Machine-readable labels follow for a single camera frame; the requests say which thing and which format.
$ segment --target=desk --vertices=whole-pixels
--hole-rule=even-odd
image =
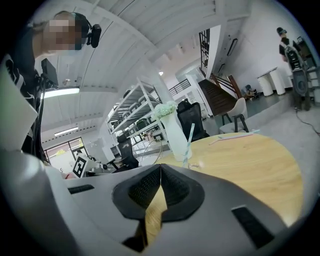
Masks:
[[[222,134],[221,137],[239,133]],[[231,181],[272,208],[287,226],[299,217],[303,203],[303,182],[300,169],[291,153],[272,138],[253,134],[218,141],[217,136],[191,143],[191,169]],[[182,166],[169,154],[156,162]],[[167,209],[160,188],[146,210],[146,230],[149,243],[160,231],[161,212]]]
[[[264,96],[270,96],[274,93],[272,84],[276,89],[278,95],[283,95],[286,93],[282,78],[278,74],[277,67],[269,70],[268,72],[257,77],[258,82],[262,88]]]

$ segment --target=small object on floor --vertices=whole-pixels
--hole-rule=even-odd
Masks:
[[[301,118],[298,116],[298,111],[295,112],[295,115],[296,115],[296,118],[298,118],[298,120],[299,120],[301,123],[306,124],[306,125],[308,125],[308,126],[311,126],[312,129],[313,129],[313,131],[315,132],[315,134],[320,137],[320,132],[318,132],[311,123],[308,123],[308,122],[305,122],[305,121],[302,121],[302,120],[301,120]]]
[[[237,135],[237,136],[230,136],[230,137],[221,137],[221,136],[218,136],[219,139],[217,140],[214,140],[213,142],[209,143],[209,145],[212,145],[216,142],[219,142],[219,141],[226,141],[226,140],[231,140],[231,139],[237,139],[237,138],[242,138],[242,137],[247,137],[247,136],[251,136],[253,135],[253,133],[249,132],[249,133],[246,133],[244,135]]]
[[[196,163],[194,163],[194,164],[189,163],[188,164],[188,169],[191,169],[192,167],[200,167],[200,166],[198,164],[196,164]]]

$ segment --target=fluorescent light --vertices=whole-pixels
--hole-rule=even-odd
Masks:
[[[71,128],[71,129],[68,129],[68,130],[63,130],[63,131],[60,131],[58,133],[55,133],[54,136],[59,136],[61,134],[65,134],[65,133],[68,133],[68,132],[72,132],[74,130],[78,130],[78,127],[74,127],[74,128]]]
[[[69,87],[69,88],[63,88],[58,90],[50,90],[45,92],[44,98],[50,98],[55,96],[67,95],[67,94],[77,94],[79,93],[79,91],[80,89],[78,87]]]
[[[228,53],[226,54],[227,56],[230,56],[230,55],[232,54],[232,52],[234,51],[234,49],[235,49],[235,47],[236,47],[237,42],[238,42],[238,39],[237,39],[237,38],[235,38],[235,39],[232,40],[232,44],[231,44],[231,46],[230,46],[230,48],[229,48]]]

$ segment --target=window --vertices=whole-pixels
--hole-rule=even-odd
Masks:
[[[88,155],[81,138],[67,141],[44,152],[53,167],[67,174],[72,172],[79,150],[86,156]]]

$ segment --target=wooden table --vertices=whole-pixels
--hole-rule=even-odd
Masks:
[[[228,133],[220,137],[231,137]],[[218,140],[218,135],[191,143],[192,170],[231,181],[272,208],[287,226],[299,217],[303,203],[303,182],[300,169],[291,153],[276,140],[253,134],[246,137]],[[173,154],[157,164],[182,166]],[[159,189],[146,210],[146,231],[149,244],[161,229],[161,213],[167,209],[163,190]]]

